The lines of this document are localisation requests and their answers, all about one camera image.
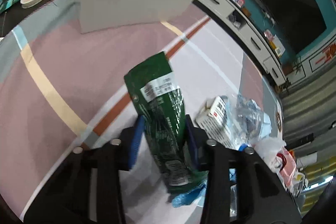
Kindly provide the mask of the green snack bag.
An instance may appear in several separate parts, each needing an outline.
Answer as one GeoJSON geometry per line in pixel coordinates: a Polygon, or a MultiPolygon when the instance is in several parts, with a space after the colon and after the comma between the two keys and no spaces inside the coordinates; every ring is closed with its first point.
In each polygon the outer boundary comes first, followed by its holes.
{"type": "Polygon", "coordinates": [[[164,52],[131,69],[124,77],[138,115],[145,118],[145,137],[170,194],[189,192],[206,179],[191,163],[185,132],[185,105],[164,52]]]}

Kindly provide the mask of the blue quilted foil wrapper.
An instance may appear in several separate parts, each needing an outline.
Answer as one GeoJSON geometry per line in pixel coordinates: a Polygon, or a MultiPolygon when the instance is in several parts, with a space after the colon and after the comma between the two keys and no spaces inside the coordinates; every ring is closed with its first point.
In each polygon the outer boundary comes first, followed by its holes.
{"type": "Polygon", "coordinates": [[[175,196],[171,201],[172,206],[175,208],[181,206],[189,206],[199,197],[204,196],[206,189],[207,189],[207,180],[201,182],[198,186],[189,190],[188,192],[181,193],[175,196]]]}

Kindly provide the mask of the white paper carton box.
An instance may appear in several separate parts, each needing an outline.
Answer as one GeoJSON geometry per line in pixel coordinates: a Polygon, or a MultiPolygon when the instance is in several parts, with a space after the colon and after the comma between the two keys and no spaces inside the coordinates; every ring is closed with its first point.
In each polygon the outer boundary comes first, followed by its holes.
{"type": "Polygon", "coordinates": [[[229,106],[227,96],[208,99],[195,121],[210,139],[214,139],[226,148],[238,150],[240,144],[235,137],[229,106]]]}

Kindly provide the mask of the clear crumpled plastic bag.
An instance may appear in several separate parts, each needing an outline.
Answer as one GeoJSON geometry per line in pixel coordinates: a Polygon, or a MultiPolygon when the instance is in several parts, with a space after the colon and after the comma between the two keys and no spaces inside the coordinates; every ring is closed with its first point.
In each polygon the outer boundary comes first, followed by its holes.
{"type": "Polygon", "coordinates": [[[243,144],[254,146],[272,131],[269,115],[254,100],[241,94],[228,99],[227,125],[230,141],[236,150],[243,144]]]}

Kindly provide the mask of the white plastic bag pile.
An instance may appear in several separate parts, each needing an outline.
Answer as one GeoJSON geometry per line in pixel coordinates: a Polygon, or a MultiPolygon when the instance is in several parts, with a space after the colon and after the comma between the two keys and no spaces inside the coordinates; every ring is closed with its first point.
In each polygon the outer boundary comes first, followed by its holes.
{"type": "Polygon", "coordinates": [[[308,179],[298,171],[294,157],[285,145],[282,139],[265,137],[254,144],[253,148],[269,169],[278,176],[283,187],[293,197],[298,197],[307,187],[308,179]]]}

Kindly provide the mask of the white tv cabinet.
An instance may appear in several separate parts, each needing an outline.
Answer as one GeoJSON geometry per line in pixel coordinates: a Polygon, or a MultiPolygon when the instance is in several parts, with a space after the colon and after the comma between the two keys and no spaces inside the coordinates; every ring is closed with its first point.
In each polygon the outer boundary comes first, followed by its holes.
{"type": "Polygon", "coordinates": [[[224,22],[247,46],[278,86],[286,82],[280,61],[252,22],[229,0],[197,0],[224,22]]]}

